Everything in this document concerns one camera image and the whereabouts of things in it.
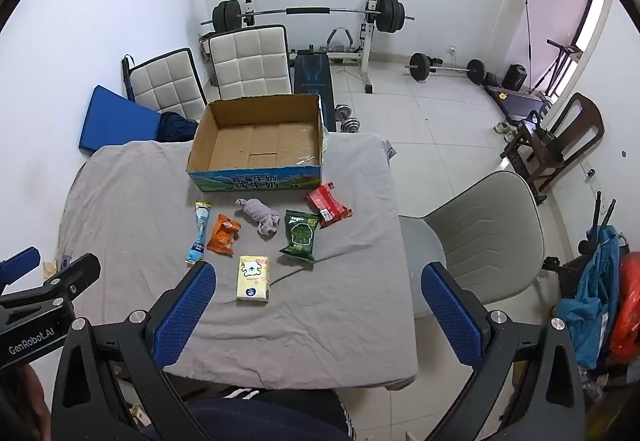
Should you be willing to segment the blue long snack pouch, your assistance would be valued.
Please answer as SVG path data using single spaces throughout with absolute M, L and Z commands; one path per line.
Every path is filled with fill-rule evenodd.
M 194 204 L 196 235 L 188 253 L 186 254 L 186 263 L 188 265 L 195 265 L 204 257 L 206 232 L 210 217 L 210 207 L 212 207 L 212 205 L 210 205 L 209 202 L 197 201 Z

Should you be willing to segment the yellow tissue pack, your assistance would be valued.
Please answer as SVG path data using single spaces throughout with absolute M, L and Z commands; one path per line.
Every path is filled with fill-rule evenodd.
M 241 256 L 236 283 L 236 299 L 241 301 L 269 301 L 269 258 Z

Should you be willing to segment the orange snack bag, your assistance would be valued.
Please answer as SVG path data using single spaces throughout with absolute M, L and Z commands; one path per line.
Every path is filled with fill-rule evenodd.
M 241 224 L 224 214 L 219 214 L 206 249 L 219 255 L 232 256 L 233 244 L 239 236 Z

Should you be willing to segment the purple cloth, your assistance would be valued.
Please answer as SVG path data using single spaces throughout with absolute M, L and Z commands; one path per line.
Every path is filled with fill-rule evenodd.
M 280 214 L 277 210 L 267 206 L 258 198 L 237 198 L 235 205 L 253 220 L 257 225 L 257 232 L 263 237 L 271 237 L 278 231 Z

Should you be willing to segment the green snack bag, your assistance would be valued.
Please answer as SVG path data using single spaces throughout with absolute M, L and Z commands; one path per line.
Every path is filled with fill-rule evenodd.
M 288 209 L 284 224 L 288 244 L 280 249 L 280 253 L 314 263 L 314 239 L 319 227 L 319 216 Z

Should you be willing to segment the red snack bag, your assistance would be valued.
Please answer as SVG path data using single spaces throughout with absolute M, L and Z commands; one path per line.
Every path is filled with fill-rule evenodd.
M 305 195 L 306 201 L 320 216 L 320 227 L 329 227 L 335 222 L 352 216 L 352 209 L 337 201 L 333 190 L 334 183 L 328 182 Z

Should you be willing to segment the person dark trousers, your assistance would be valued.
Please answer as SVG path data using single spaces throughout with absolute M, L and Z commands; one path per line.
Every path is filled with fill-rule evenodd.
M 349 413 L 332 389 L 228 388 L 188 410 L 212 440 L 352 440 Z

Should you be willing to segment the grey tablecloth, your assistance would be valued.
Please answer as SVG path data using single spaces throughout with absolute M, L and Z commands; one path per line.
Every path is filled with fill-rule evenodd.
M 186 174 L 189 153 L 186 143 L 132 142 L 99 150 L 79 170 L 58 254 L 99 258 L 99 279 L 75 302 L 81 317 L 124 320 L 183 277 L 203 197 Z M 352 216 L 317 233 L 312 262 L 283 255 L 284 233 L 263 239 L 243 221 L 233 257 L 206 255 L 215 295 L 171 373 L 279 389 L 395 389 L 414 380 L 408 262 L 386 143 L 329 135 L 322 175 Z M 236 297 L 243 255 L 268 258 L 267 302 Z

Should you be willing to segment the dark blue cloth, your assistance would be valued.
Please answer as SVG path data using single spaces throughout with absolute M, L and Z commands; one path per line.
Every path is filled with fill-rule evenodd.
M 198 130 L 198 122 L 175 112 L 160 114 L 155 140 L 158 142 L 192 141 Z

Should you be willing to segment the open cardboard box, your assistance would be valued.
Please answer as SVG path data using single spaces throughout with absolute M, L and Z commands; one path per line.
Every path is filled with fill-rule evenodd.
M 198 123 L 186 172 L 203 192 L 314 189 L 323 130 L 315 94 L 217 100 Z

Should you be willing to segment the white padded chair left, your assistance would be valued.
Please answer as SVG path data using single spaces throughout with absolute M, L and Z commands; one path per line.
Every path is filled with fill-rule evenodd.
M 153 112 L 176 113 L 198 122 L 206 108 L 190 48 L 169 51 L 139 64 L 126 54 L 122 58 L 122 81 L 128 100 Z

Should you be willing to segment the treadmill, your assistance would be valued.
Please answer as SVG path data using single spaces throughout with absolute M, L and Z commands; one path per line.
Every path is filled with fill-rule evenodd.
M 533 87 L 527 87 L 524 91 L 508 89 L 499 82 L 494 73 L 485 74 L 482 87 L 497 103 L 510 125 L 516 125 L 520 120 L 525 120 L 531 112 L 544 117 L 554 104 L 552 97 L 555 95 L 556 88 L 560 86 L 561 80 L 568 73 L 568 67 L 577 64 L 576 59 L 582 57 L 582 50 L 577 46 L 562 45 L 551 39 L 547 40 L 547 45 L 558 50 L 558 54 Z

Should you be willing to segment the dumbbell pair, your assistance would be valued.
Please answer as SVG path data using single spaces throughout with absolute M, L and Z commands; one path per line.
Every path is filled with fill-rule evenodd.
M 334 116 L 340 125 L 341 132 L 356 134 L 360 129 L 360 121 L 352 115 L 352 108 L 348 104 L 337 104 L 334 108 Z

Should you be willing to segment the floor barbell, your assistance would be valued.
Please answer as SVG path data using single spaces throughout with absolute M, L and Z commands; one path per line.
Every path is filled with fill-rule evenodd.
M 447 66 L 442 60 L 431 58 L 420 52 L 413 53 L 406 68 L 417 82 L 424 82 L 433 73 L 448 72 L 464 74 L 472 84 L 480 86 L 486 75 L 485 64 L 481 60 L 473 59 L 464 68 L 460 68 L 460 66 Z

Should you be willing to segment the white padded chair right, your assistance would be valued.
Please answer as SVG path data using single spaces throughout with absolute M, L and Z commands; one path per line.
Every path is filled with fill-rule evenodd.
M 288 35 L 281 24 L 259 25 L 204 40 L 221 100 L 292 94 Z

